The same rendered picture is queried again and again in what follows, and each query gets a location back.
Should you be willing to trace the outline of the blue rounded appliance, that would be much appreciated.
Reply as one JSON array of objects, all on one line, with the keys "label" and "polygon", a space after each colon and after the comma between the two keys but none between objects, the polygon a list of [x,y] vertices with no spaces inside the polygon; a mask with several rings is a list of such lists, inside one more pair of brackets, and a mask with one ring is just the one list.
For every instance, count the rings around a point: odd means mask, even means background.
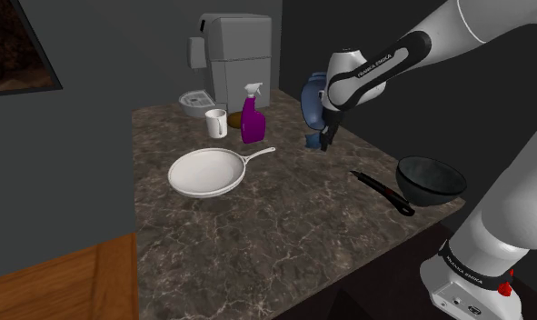
[{"label": "blue rounded appliance", "polygon": [[325,151],[327,145],[321,138],[325,132],[326,123],[323,120],[322,97],[326,86],[326,73],[312,73],[304,84],[301,92],[301,110],[303,119],[307,126],[315,133],[305,135],[305,147],[311,149],[321,149]]}]

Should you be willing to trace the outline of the purple spray bottle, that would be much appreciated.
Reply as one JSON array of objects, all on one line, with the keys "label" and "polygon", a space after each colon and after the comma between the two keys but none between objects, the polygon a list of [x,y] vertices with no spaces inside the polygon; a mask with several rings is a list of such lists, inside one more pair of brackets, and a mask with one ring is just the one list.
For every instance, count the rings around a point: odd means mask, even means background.
[{"label": "purple spray bottle", "polygon": [[256,143],[264,139],[266,121],[261,112],[255,109],[256,94],[260,94],[262,83],[247,84],[244,90],[247,97],[241,113],[241,137],[245,144]]}]

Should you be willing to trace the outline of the black knife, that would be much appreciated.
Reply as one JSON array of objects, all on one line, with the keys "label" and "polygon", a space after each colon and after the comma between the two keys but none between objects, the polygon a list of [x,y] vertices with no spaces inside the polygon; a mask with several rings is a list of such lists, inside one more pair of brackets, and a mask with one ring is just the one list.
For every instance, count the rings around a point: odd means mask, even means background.
[{"label": "black knife", "polygon": [[405,216],[413,216],[415,211],[410,207],[410,204],[401,195],[398,195],[391,188],[376,181],[372,177],[358,171],[351,170],[351,173],[361,182],[365,183],[373,190],[381,194],[386,200],[388,200],[397,211]]}]

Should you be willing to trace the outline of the black bowl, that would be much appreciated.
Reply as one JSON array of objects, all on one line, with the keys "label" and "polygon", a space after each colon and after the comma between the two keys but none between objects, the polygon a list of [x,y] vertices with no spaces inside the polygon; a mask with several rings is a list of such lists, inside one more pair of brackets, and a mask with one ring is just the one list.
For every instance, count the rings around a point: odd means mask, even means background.
[{"label": "black bowl", "polygon": [[444,162],[418,155],[402,158],[395,170],[398,187],[413,205],[443,205],[467,188],[463,174]]}]

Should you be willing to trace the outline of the grey coffee machine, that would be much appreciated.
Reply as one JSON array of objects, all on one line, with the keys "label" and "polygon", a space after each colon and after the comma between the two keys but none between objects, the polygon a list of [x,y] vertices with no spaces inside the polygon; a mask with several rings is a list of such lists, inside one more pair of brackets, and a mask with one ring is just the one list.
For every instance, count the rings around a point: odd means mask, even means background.
[{"label": "grey coffee machine", "polygon": [[204,77],[204,91],[228,113],[240,112],[244,87],[268,90],[272,71],[272,18],[245,13],[205,13],[199,35],[186,42],[188,66]]}]

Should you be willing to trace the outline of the white mug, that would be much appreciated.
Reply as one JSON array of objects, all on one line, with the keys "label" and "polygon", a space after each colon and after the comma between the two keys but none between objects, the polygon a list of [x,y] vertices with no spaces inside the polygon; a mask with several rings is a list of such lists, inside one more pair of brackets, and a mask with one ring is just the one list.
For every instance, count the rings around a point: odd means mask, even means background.
[{"label": "white mug", "polygon": [[208,134],[213,139],[227,136],[228,124],[227,113],[223,109],[212,109],[205,114]]}]

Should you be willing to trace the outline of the white frying pan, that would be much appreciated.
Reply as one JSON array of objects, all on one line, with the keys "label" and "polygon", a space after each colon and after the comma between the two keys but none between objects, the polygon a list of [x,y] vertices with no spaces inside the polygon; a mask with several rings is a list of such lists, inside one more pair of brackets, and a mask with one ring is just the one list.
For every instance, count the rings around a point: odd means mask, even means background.
[{"label": "white frying pan", "polygon": [[187,197],[223,195],[241,183],[250,160],[275,150],[275,147],[268,147],[251,155],[239,155],[224,148],[198,149],[181,156],[170,166],[168,182],[177,193]]}]

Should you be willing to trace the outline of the dark robot stand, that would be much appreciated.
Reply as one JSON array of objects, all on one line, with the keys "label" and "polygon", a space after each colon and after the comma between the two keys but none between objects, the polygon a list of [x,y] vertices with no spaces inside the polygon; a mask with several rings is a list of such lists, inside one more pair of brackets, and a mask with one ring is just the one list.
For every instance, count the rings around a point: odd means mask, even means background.
[{"label": "dark robot stand", "polygon": [[[454,320],[434,307],[419,268],[457,230],[442,221],[325,287],[274,320]],[[524,320],[537,320],[537,250],[514,267]]]}]

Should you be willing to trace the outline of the dark framed wall picture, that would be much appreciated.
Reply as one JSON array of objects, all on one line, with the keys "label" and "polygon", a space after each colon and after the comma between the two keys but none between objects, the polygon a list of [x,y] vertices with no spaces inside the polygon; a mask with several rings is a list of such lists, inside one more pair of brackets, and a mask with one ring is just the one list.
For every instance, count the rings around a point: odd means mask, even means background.
[{"label": "dark framed wall picture", "polygon": [[0,0],[0,95],[62,88],[19,0]]}]

